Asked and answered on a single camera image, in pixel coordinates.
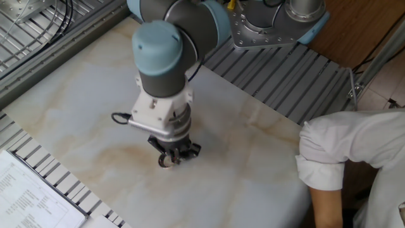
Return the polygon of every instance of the paper document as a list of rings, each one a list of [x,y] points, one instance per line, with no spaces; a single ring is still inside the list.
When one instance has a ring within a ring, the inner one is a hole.
[[[7,151],[0,151],[0,228],[74,228],[85,215]]]

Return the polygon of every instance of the tile floor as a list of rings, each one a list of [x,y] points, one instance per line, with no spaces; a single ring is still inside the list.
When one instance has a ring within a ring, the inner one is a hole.
[[[387,109],[390,103],[393,102],[396,102],[399,106],[405,106],[404,63],[405,52],[382,68],[361,95],[359,110]]]

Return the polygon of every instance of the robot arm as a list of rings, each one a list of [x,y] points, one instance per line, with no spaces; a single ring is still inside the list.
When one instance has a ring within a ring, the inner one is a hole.
[[[249,49],[292,45],[300,37],[308,42],[325,23],[323,0],[266,1],[272,0],[239,2],[227,12],[213,0],[127,0],[144,23],[132,37],[140,95],[125,116],[131,126],[150,134],[161,167],[199,154],[201,147],[189,139],[194,93],[185,72],[223,43],[231,28],[235,46]]]
[[[189,139],[194,93],[185,72],[228,39],[228,15],[215,1],[128,0],[128,6],[145,21],[132,37],[141,92],[128,123],[150,133],[161,167],[178,165],[201,148]]]

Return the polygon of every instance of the person's arm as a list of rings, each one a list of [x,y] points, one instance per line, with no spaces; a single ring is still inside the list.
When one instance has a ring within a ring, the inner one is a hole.
[[[314,207],[316,228],[342,228],[341,192],[309,188]]]

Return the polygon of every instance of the white shirt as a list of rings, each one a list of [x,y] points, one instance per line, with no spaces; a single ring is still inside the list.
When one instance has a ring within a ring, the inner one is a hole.
[[[340,112],[306,122],[296,156],[299,178],[309,187],[342,189],[344,162],[367,162],[380,171],[355,227],[399,228],[405,201],[405,109]]]

